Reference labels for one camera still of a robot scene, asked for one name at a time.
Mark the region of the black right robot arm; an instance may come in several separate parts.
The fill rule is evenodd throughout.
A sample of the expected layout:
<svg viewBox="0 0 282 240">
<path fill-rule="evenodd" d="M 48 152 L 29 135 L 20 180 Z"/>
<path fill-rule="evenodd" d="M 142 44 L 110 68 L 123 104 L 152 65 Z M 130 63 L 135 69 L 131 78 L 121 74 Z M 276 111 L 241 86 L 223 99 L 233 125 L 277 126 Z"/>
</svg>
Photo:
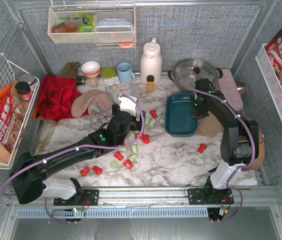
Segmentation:
<svg viewBox="0 0 282 240">
<path fill-rule="evenodd" d="M 235 174 L 249 169 L 259 155 L 259 127 L 254 120 L 238 114 L 220 91 L 215 91 L 207 78 L 195 82 L 192 117 L 202 119 L 212 113 L 223 127 L 222 161 L 208 178 L 206 197 L 229 188 Z"/>
</svg>

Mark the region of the teal plastic storage basket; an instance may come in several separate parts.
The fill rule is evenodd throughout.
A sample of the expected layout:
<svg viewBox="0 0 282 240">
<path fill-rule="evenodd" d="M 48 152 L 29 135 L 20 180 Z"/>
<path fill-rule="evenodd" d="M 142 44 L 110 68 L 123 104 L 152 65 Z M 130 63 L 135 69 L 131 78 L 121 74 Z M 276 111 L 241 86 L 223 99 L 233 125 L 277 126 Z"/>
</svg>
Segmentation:
<svg viewBox="0 0 282 240">
<path fill-rule="evenodd" d="M 173 137 L 191 137 L 198 127 L 192 117 L 194 94 L 178 92 L 168 96 L 165 109 L 165 130 Z"/>
</svg>

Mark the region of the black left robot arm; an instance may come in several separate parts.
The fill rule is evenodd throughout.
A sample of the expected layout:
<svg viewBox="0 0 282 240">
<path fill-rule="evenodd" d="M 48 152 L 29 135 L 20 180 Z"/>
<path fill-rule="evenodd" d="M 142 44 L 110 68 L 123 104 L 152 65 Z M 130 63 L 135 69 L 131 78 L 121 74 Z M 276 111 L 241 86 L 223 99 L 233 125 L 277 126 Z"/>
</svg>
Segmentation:
<svg viewBox="0 0 282 240">
<path fill-rule="evenodd" d="M 104 123 L 72 145 L 39 155 L 22 153 L 11 172 L 15 176 L 11 184 L 18 202 L 25 205 L 39 197 L 79 201 L 83 190 L 78 180 L 73 177 L 57 180 L 51 176 L 79 162 L 96 159 L 117 150 L 130 131 L 140 131 L 144 126 L 144 110 L 137 120 L 136 115 L 114 104 L 112 114 L 110 122 Z"/>
</svg>

